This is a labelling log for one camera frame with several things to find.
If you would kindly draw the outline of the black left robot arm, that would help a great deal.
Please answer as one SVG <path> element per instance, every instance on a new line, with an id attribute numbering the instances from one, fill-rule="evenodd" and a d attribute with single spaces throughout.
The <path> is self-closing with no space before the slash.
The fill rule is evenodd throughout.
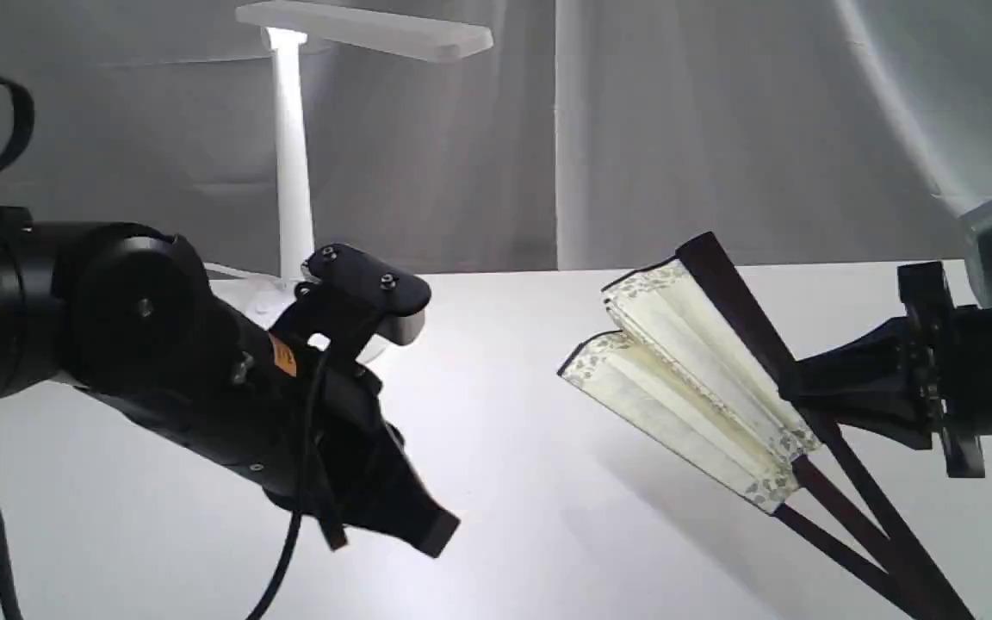
<path id="1" fill-rule="evenodd" d="M 190 242 L 150 227 L 0 227 L 0 398 L 65 384 L 317 518 L 437 557 L 460 521 L 433 499 L 358 361 L 374 335 L 406 345 L 428 282 L 347 244 L 263 328 L 214 294 Z"/>

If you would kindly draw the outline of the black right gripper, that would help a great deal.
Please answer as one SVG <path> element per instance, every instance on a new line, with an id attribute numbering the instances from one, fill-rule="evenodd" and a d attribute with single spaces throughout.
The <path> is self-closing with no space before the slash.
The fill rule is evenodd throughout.
<path id="1" fill-rule="evenodd" d="M 899 299 L 905 317 L 789 366 L 780 395 L 823 400 L 842 426 L 869 431 L 909 449 L 933 448 L 933 427 L 912 403 L 913 382 L 938 433 L 950 478 L 985 476 L 981 440 L 992 437 L 992 307 L 954 305 L 944 265 L 903 264 Z"/>

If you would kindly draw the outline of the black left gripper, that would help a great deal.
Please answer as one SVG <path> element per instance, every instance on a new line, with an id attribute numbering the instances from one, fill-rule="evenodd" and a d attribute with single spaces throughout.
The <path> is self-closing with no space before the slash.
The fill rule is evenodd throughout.
<path id="1" fill-rule="evenodd" d="M 381 381 L 333 358 L 327 338 L 292 343 L 263 328 L 203 340 L 203 455 L 257 484 L 273 503 L 323 525 L 355 526 L 438 558 L 461 524 L 429 494 Z"/>

